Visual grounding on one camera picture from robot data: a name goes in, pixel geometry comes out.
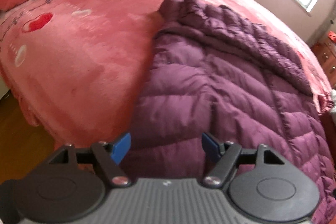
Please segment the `pink heart-print bed cover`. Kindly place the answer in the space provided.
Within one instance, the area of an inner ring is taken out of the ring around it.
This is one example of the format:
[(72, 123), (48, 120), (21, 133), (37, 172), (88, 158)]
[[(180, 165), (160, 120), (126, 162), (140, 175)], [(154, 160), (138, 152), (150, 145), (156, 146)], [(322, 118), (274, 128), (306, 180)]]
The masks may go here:
[[(254, 0), (225, 5), (298, 54), (319, 113), (331, 85), (300, 37)], [(126, 130), (161, 28), (163, 0), (28, 0), (1, 20), (1, 76), (29, 124), (56, 144), (88, 145)]]

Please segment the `purple down jacket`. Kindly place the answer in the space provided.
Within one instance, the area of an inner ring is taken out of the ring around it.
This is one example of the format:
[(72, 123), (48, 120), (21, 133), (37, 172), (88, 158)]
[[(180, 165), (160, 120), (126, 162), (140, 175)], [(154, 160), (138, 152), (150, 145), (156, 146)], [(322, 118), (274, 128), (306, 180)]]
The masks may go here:
[(121, 166), (132, 178), (202, 177), (208, 132), (244, 148), (267, 144), (318, 186), (314, 223), (335, 216), (333, 164), (298, 54), (227, 6), (164, 0), (149, 78)]

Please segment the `right plaid curtain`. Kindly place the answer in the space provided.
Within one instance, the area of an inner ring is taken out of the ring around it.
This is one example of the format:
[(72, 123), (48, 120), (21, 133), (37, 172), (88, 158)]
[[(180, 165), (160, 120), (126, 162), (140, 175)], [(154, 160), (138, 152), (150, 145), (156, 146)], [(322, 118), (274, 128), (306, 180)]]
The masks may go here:
[(335, 10), (336, 10), (336, 2), (333, 3), (331, 11), (326, 16), (325, 20), (321, 23), (321, 25), (315, 30), (315, 32), (308, 39), (308, 46), (313, 46), (316, 42), (319, 41), (320, 38), (324, 36), (329, 27), (335, 22)]

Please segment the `brown wooden dresser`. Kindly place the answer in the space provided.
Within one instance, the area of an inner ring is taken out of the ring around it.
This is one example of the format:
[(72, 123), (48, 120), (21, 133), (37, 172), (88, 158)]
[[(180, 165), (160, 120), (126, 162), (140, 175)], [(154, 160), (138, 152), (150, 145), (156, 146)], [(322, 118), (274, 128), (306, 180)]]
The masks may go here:
[(325, 38), (316, 42), (311, 49), (327, 77), (335, 77), (335, 43), (330, 38)]

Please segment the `red box on dresser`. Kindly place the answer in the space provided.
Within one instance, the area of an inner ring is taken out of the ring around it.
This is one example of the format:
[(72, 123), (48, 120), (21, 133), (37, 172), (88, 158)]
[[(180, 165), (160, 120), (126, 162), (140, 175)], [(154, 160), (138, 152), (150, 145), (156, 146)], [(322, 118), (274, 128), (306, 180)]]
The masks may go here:
[(333, 43), (336, 42), (336, 33), (334, 31), (329, 31), (327, 36)]

